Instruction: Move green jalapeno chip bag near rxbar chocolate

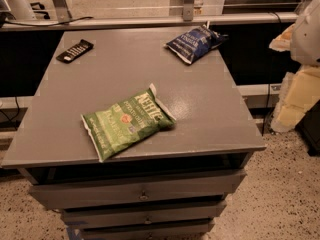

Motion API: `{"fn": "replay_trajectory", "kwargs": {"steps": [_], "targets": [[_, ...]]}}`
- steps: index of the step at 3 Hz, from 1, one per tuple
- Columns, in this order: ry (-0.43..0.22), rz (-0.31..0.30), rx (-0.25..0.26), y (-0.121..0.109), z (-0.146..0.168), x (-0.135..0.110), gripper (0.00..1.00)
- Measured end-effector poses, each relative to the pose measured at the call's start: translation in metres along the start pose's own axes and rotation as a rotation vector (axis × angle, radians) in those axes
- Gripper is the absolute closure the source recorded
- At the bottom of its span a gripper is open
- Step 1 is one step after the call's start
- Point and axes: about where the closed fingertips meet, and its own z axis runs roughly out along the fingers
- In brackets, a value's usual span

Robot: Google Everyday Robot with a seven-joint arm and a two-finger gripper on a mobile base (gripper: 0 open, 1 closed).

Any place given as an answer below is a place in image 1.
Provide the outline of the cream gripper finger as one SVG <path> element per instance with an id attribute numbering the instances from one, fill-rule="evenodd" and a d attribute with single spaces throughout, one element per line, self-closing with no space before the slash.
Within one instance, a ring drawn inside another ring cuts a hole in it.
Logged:
<path id="1" fill-rule="evenodd" d="M 288 132 L 320 100 L 320 67 L 303 65 L 296 73 L 287 72 L 273 112 L 271 129 Z"/>
<path id="2" fill-rule="evenodd" d="M 269 48 L 278 52 L 289 51 L 294 27 L 294 24 L 287 27 L 280 35 L 271 41 Z"/>

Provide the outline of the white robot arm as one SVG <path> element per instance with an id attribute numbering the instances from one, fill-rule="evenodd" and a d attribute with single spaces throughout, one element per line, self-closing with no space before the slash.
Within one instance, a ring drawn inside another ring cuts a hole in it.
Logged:
<path id="1" fill-rule="evenodd" d="M 312 0 L 269 48 L 289 51 L 291 59 L 300 63 L 295 74 L 285 75 L 271 121 L 273 131 L 288 132 L 320 100 L 320 0 Z"/>

